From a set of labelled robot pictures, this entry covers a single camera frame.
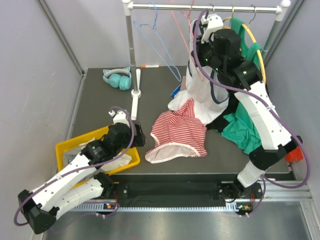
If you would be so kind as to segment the red white striped tank top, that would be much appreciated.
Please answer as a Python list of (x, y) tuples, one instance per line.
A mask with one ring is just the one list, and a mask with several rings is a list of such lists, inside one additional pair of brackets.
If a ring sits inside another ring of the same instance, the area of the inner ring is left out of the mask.
[(207, 156), (207, 128), (195, 118), (194, 105), (194, 100), (188, 99), (179, 110), (168, 110), (159, 115), (151, 128), (154, 148), (145, 154), (147, 162), (159, 164), (179, 157)]

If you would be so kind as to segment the pink wire hanger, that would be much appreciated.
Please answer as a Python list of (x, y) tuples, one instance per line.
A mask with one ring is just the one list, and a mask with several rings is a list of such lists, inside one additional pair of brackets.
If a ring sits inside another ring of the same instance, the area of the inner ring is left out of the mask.
[[(191, 2), (191, 4), (190, 4), (190, 8), (189, 8), (189, 10), (188, 10), (188, 13), (184, 13), (182, 10), (180, 11), (181, 14), (188, 20), (189, 30), (192, 29), (191, 20), (190, 20), (190, 15), (191, 15), (191, 11), (192, 11), (192, 7), (193, 7), (194, 3), (195, 3), (195, 1), (192, 0), (192, 2)], [(193, 64), (195, 65), (195, 67), (196, 67), (196, 62), (195, 62), (194, 57), (192, 56), (192, 51), (191, 51), (191, 49), (190, 49), (189, 44), (187, 43), (187, 41), (186, 41), (186, 39), (185, 39), (185, 36), (184, 36), (182, 30), (181, 30), (181, 25), (180, 25), (180, 23), (179, 23), (179, 21), (178, 21), (178, 19), (177, 19), (177, 17), (176, 17), (176, 14), (174, 13), (173, 10), (171, 10), (171, 13), (172, 13), (173, 19), (174, 19), (174, 21), (175, 21), (175, 23), (176, 23), (176, 25), (177, 25), (177, 27), (178, 27), (179, 33), (180, 33), (181, 38), (182, 38), (182, 40), (183, 40), (183, 42), (184, 42), (185, 48), (186, 48), (186, 50), (187, 50), (187, 52), (188, 52), (188, 55), (189, 55), (189, 57), (191, 58), (191, 60), (192, 60)], [(197, 73), (200, 81), (203, 82), (203, 81), (204, 81), (204, 77), (201, 75), (200, 71), (199, 71), (197, 68), (196, 68), (195, 70), (196, 70), (196, 73)]]

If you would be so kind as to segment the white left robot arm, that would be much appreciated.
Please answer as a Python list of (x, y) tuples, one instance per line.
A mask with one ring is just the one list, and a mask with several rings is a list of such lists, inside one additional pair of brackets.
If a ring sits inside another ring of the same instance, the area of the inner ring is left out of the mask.
[(86, 201), (109, 198), (114, 182), (101, 168), (122, 158), (128, 150), (145, 145), (141, 124), (131, 120), (126, 110), (113, 106), (109, 114), (113, 123), (107, 133), (87, 142), (50, 180), (18, 194), (15, 215), (22, 214), (34, 234), (46, 232), (62, 215)]

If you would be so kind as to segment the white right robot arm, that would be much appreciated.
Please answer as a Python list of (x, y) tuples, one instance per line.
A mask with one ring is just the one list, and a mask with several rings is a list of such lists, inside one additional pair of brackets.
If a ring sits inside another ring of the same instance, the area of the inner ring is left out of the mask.
[(259, 146), (249, 153), (248, 163), (232, 184), (234, 197), (245, 198), (270, 167), (302, 142), (278, 116), (256, 64), (242, 56), (241, 36), (224, 27), (211, 31), (211, 24), (206, 8), (192, 30), (195, 65), (210, 83), (237, 99), (260, 137)]

